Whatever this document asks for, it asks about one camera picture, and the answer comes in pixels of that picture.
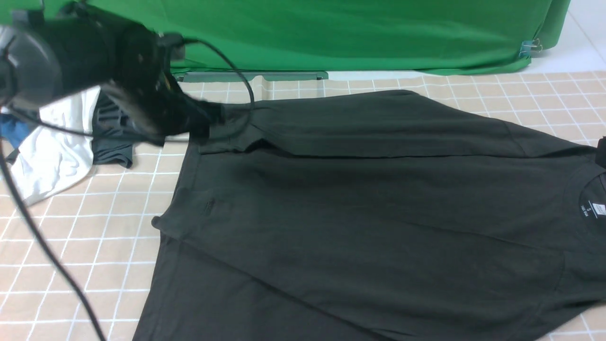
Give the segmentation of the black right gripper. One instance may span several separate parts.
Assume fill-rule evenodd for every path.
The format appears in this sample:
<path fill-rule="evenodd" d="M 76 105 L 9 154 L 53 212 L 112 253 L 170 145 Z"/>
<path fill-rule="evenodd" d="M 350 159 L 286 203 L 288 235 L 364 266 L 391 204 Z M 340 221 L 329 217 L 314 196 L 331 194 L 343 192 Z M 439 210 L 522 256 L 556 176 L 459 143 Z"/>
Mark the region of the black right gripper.
<path fill-rule="evenodd" d="M 606 136 L 599 139 L 595 155 L 595 163 L 606 169 Z"/>

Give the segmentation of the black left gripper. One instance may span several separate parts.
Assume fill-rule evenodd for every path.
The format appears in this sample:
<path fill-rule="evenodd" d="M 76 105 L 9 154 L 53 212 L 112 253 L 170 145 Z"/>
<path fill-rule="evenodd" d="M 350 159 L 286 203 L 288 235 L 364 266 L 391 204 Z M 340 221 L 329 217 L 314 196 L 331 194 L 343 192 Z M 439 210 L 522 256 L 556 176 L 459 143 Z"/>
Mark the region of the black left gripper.
<path fill-rule="evenodd" d="M 206 142 L 212 126 L 225 124 L 223 106 L 186 94 L 174 76 L 162 72 L 157 80 L 143 84 L 102 85 L 102 92 L 134 123 L 145 142 L 163 146 L 166 138 L 189 134 Z"/>

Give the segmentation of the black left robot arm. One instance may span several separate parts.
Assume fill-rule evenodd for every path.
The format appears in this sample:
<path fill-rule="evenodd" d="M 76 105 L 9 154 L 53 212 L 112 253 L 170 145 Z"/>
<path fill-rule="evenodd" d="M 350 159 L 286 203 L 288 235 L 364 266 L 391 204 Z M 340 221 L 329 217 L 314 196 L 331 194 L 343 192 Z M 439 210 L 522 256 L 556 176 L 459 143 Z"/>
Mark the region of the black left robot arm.
<path fill-rule="evenodd" d="M 206 140 L 223 125 L 222 106 L 193 99 L 169 71 L 184 56 L 179 33 L 156 33 L 139 22 L 84 2 L 57 18 L 16 9 L 1 26 L 1 105 L 37 110 L 99 86 L 156 144 L 189 133 Z"/>

